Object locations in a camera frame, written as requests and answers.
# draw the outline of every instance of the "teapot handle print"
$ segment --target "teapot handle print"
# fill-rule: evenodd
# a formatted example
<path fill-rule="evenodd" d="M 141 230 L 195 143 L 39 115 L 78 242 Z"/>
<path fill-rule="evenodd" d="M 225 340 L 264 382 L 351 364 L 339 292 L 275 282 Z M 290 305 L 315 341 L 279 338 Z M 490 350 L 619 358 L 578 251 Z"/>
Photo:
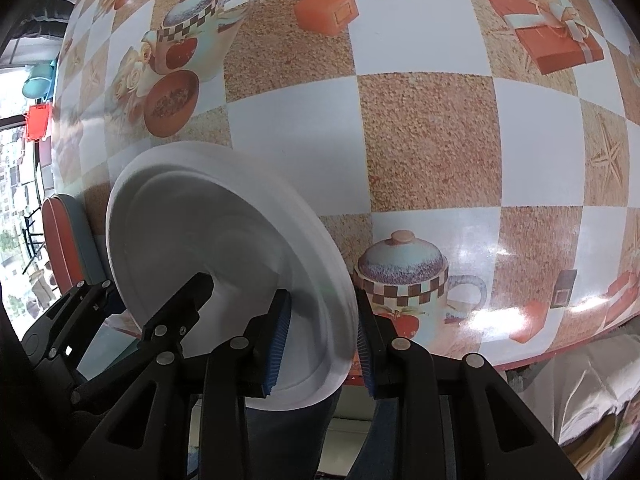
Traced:
<path fill-rule="evenodd" d="M 472 310 L 476 310 L 477 308 L 484 307 L 486 303 L 486 285 L 482 278 L 478 278 L 477 276 L 473 276 L 471 274 L 462 274 L 461 276 L 449 276 L 449 290 L 458 285 L 463 285 L 464 283 L 469 283 L 470 285 L 475 285 L 480 289 L 480 301 L 473 307 Z"/>
<path fill-rule="evenodd" d="M 218 2 L 218 5 L 223 9 L 222 12 L 220 12 L 220 18 L 227 23 L 235 23 L 244 18 L 251 11 L 255 2 L 255 0 L 247 0 L 247 5 L 242 9 L 233 7 L 232 9 L 224 10 L 225 4 L 230 1 L 231 0 L 220 0 Z"/>

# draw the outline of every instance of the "checkered tablecloth pattern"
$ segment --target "checkered tablecloth pattern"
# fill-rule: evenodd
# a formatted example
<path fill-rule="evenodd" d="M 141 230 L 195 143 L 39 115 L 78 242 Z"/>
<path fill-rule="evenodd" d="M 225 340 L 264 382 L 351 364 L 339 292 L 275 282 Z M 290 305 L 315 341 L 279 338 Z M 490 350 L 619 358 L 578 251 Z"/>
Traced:
<path fill-rule="evenodd" d="M 108 89 L 127 50 L 180 0 L 106 13 L 100 1 L 79 0 L 72 15 L 53 139 L 56 189 L 82 197 L 98 236 L 128 162 L 199 139 L 277 168 L 350 268 L 371 243 L 411 229 L 452 274 L 484 280 L 492 309 L 550 303 L 567 269 L 578 270 L 572 303 L 595 297 L 636 264 L 638 40 L 610 0 L 571 0 L 604 59 L 549 75 L 489 0 L 355 0 L 359 17 L 332 38 L 296 27 L 299 0 L 256 0 L 223 74 L 201 84 L 192 118 L 168 139 L 111 120 Z M 459 289 L 454 300 L 474 303 Z M 588 315 L 561 316 L 524 353 L 574 342 Z M 481 349 L 504 352 L 494 340 Z"/>

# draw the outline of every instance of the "teapot print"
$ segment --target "teapot print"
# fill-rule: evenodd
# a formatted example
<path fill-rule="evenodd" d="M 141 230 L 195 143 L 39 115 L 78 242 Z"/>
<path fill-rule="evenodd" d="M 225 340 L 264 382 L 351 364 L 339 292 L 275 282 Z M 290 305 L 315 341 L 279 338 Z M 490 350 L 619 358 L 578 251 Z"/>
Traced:
<path fill-rule="evenodd" d="M 221 70 L 242 20 L 255 0 L 225 10 L 231 0 L 181 0 L 169 10 L 158 30 L 145 34 L 151 46 L 151 68 L 159 75 L 190 70 L 201 82 Z"/>

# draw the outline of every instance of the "screw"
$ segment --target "screw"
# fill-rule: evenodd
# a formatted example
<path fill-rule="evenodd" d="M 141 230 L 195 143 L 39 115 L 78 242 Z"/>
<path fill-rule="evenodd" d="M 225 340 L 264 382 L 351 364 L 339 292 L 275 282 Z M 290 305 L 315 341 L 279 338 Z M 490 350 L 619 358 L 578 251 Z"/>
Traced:
<path fill-rule="evenodd" d="M 170 365 L 174 362 L 175 356 L 171 352 L 160 352 L 156 357 L 156 363 L 159 365 Z"/>
<path fill-rule="evenodd" d="M 469 354 L 466 356 L 466 364 L 473 368 L 482 368 L 484 358 L 480 354 Z"/>
<path fill-rule="evenodd" d="M 166 325 L 156 326 L 154 334 L 156 334 L 158 337 L 162 337 L 164 334 L 166 334 Z"/>
<path fill-rule="evenodd" d="M 229 346 L 231 346 L 231 348 L 233 348 L 234 350 L 242 350 L 243 348 L 247 348 L 249 346 L 249 340 L 240 335 L 233 338 L 229 342 Z"/>
<path fill-rule="evenodd" d="M 396 337 L 392 342 L 391 346 L 396 350 L 408 350 L 411 348 L 411 341 L 404 337 Z"/>

